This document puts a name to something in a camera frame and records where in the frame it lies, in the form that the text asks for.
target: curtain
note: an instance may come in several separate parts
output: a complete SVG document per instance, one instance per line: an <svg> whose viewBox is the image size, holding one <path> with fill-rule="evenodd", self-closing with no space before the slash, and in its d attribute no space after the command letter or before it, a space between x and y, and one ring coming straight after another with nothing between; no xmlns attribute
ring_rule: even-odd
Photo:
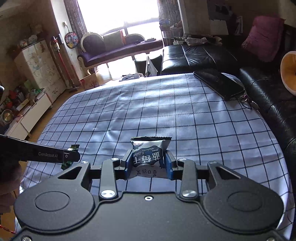
<svg viewBox="0 0 296 241"><path fill-rule="evenodd" d="M80 40L82 36L87 32L87 29L78 2L77 0L64 0L64 3L72 27L72 31L77 34ZM79 52L82 53L80 45L78 45L77 48Z"/></svg>
<svg viewBox="0 0 296 241"><path fill-rule="evenodd" d="M158 0L159 19L170 19L171 23L181 20L177 0Z"/></svg>

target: red vacuum cleaner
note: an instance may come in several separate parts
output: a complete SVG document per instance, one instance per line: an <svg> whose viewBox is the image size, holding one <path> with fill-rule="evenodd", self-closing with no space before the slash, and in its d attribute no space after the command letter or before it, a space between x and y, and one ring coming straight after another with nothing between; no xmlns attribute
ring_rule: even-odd
<svg viewBox="0 0 296 241"><path fill-rule="evenodd" d="M54 45L53 45L53 50L56 51L56 52L58 53L59 59L61 60L61 63L62 63L62 65L63 65L63 67L64 67L64 70L65 70L65 72L66 72L66 74L67 74L67 78L68 78L68 81L69 81L69 86L70 86L70 85L72 86L72 88L71 88L71 89L68 89L68 91L69 91L69 92L77 91L77 89L78 89L79 87L76 87L76 86L75 86L75 84L74 84L74 82L73 82L73 80L72 80L72 78L71 78L71 76L70 76L70 74L69 74L69 72L68 72L68 70L67 70L67 68L66 68L65 62L63 61L63 58L62 58L62 56L61 56L61 53L60 53L60 49L61 49L61 48L60 48L59 43L58 43L58 38L56 38L55 36L53 36L53 37L52 37L52 40L53 40L53 43L54 43Z"/></svg>

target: paper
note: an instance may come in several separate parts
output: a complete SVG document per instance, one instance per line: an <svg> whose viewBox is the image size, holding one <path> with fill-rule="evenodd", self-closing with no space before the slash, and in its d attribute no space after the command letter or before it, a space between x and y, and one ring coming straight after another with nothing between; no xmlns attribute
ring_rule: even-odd
<svg viewBox="0 0 296 241"><path fill-rule="evenodd" d="M228 35L226 21L210 20L211 35Z"/></svg>

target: white cabinet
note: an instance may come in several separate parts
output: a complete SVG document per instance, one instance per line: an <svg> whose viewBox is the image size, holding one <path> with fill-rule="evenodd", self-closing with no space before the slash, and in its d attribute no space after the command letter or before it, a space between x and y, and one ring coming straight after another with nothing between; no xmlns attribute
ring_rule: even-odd
<svg viewBox="0 0 296 241"><path fill-rule="evenodd" d="M52 103L66 89L45 40L24 48L14 62L34 88L46 90Z"/></svg>
<svg viewBox="0 0 296 241"><path fill-rule="evenodd" d="M21 120L22 125L28 132L32 130L34 125L44 114L44 112L51 106L51 102L47 95L42 96L28 111L28 113Z"/></svg>
<svg viewBox="0 0 296 241"><path fill-rule="evenodd" d="M44 112L51 107L51 104L47 94L43 93L39 100L21 119L18 121L16 119L13 120L5 135L24 140Z"/></svg>

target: red beaded string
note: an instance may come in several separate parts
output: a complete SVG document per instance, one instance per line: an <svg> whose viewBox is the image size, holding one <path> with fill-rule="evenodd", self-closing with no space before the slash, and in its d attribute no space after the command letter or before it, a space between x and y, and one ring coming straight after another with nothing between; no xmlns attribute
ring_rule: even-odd
<svg viewBox="0 0 296 241"><path fill-rule="evenodd" d="M8 228L3 227L1 224L0 224L0 229L4 229L4 230L7 231L7 232L11 232L12 234L16 234L15 231L11 231L11 230L9 230Z"/></svg>

